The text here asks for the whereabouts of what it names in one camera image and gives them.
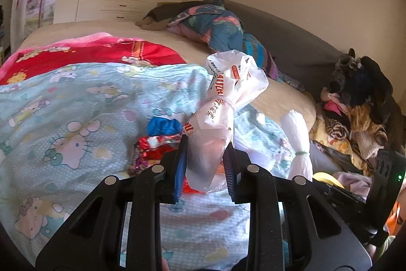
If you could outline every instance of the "screw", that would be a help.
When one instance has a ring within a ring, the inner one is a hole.
[[[164,171],[164,166],[162,165],[155,165],[152,167],[152,172],[154,173],[162,173],[162,171]]]
[[[117,178],[116,178],[115,176],[108,176],[108,177],[104,180],[104,183],[105,183],[106,185],[113,185],[113,184],[116,183],[116,181],[117,181]]]
[[[295,183],[298,185],[304,185],[306,184],[306,178],[304,178],[303,176],[296,176]]]
[[[247,167],[247,170],[248,170],[250,173],[257,173],[257,172],[259,172],[259,167],[258,167],[257,165],[249,165],[249,166]]]

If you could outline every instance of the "hello kitty bedsheet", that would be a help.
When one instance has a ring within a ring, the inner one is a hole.
[[[65,72],[74,75],[59,79]],[[183,124],[210,79],[197,65],[79,63],[0,86],[0,221],[24,256],[34,264],[103,178],[127,177],[131,147],[151,117]],[[248,105],[235,129],[287,177],[294,153],[273,121]],[[246,255],[248,220],[247,206],[234,205],[227,191],[184,195],[161,206],[163,255],[172,270],[229,270]]]

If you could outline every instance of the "white plastic bag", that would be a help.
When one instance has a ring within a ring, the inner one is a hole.
[[[301,113],[293,109],[281,117],[281,128],[285,132],[296,156],[290,166],[288,179],[303,176],[307,180],[313,179],[313,165],[310,161],[309,133],[305,119]]]
[[[186,177],[190,187],[212,192],[226,188],[224,173],[217,172],[234,133],[234,112],[268,87],[255,60],[232,50],[208,56],[206,69],[213,75],[203,106],[183,126],[189,136]]]

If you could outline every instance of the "drawer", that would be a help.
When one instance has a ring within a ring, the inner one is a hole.
[[[142,12],[147,6],[147,2],[131,0],[103,0],[103,10],[119,12]]]
[[[100,17],[103,20],[123,20],[137,21],[141,20],[144,15],[141,12],[124,12],[124,11],[100,11]]]

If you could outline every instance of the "striped fabric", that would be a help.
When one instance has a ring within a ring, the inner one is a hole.
[[[262,68],[267,76],[276,79],[278,75],[277,66],[274,63],[271,54],[265,47],[251,34],[244,33],[242,41],[242,51],[251,55],[257,66]]]

